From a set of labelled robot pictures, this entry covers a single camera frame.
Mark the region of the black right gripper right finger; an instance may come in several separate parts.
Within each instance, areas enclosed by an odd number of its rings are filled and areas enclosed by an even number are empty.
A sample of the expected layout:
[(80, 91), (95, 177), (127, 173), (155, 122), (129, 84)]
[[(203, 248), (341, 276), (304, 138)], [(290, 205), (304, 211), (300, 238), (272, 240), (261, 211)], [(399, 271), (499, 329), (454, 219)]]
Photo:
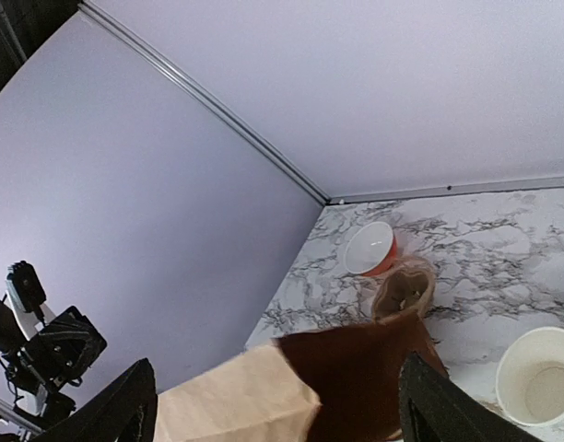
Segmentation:
[(401, 368), (399, 415), (404, 441), (539, 441), (473, 400), (417, 353)]

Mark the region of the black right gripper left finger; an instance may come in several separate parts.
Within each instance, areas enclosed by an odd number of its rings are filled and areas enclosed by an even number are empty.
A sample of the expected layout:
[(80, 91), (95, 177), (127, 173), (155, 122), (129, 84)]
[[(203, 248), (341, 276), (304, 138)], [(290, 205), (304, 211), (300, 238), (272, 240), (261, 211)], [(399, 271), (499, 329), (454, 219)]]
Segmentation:
[(158, 394), (153, 366), (143, 358), (74, 414), (35, 442), (148, 442), (154, 439)]

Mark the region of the brown paper bag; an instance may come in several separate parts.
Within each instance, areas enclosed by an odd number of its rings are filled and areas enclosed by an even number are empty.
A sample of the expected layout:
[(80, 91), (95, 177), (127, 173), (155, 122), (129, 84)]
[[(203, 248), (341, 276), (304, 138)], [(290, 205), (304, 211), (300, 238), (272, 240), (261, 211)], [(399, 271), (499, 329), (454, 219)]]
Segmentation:
[(417, 353), (447, 370), (417, 313), (286, 335), (159, 395), (157, 441), (389, 441)]

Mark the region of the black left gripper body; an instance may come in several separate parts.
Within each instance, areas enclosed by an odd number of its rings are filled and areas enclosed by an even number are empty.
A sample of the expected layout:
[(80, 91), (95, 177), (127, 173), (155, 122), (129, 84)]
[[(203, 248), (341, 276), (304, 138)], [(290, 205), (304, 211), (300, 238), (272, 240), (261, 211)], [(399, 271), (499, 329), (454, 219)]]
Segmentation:
[(80, 386), (106, 347), (106, 340), (75, 306), (28, 339), (12, 309), (0, 300), (0, 365), (14, 395), (14, 413), (33, 424), (57, 424), (76, 409), (61, 389)]

